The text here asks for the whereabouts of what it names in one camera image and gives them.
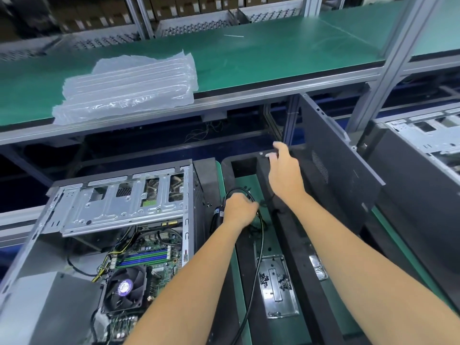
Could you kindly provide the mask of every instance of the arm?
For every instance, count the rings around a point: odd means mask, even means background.
[[[271,188],[301,222],[337,292],[372,344],[460,344],[457,315],[316,203],[305,192],[299,163],[287,146],[274,146],[279,157],[270,155]]]
[[[236,239],[259,205],[240,193],[225,205],[224,222],[166,285],[125,345],[204,345]]]

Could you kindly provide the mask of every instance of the person's right hand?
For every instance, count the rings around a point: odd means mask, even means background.
[[[270,173],[268,180],[271,189],[288,206],[305,194],[304,181],[300,174],[299,161],[289,154],[288,146],[281,142],[273,142],[275,149],[278,149],[278,157],[270,153]]]

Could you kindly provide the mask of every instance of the blue memory slot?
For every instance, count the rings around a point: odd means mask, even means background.
[[[118,266],[125,266],[125,265],[131,265],[131,264],[141,264],[141,263],[147,263],[147,262],[155,261],[155,260],[162,260],[162,259],[166,259],[166,258],[167,258],[167,254],[159,255],[157,257],[148,257],[148,258],[144,258],[144,259],[123,261],[122,263],[118,264]]]
[[[136,253],[136,254],[130,254],[128,255],[128,258],[132,258],[132,257],[137,257],[137,256],[141,256],[141,255],[146,255],[146,254],[152,254],[152,253],[161,253],[161,252],[167,252],[168,249],[162,249],[160,251],[151,251],[151,250],[148,250],[148,251],[144,251],[142,253]]]

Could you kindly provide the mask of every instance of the forearm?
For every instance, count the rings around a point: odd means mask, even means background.
[[[205,344],[240,231],[222,224],[166,285],[125,344]]]
[[[374,345],[458,344],[460,320],[433,293],[350,232],[307,194],[288,206]]]

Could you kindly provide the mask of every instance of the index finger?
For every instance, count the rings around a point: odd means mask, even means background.
[[[273,142],[273,147],[278,149],[278,155],[280,158],[286,158],[290,156],[288,146],[282,142]]]

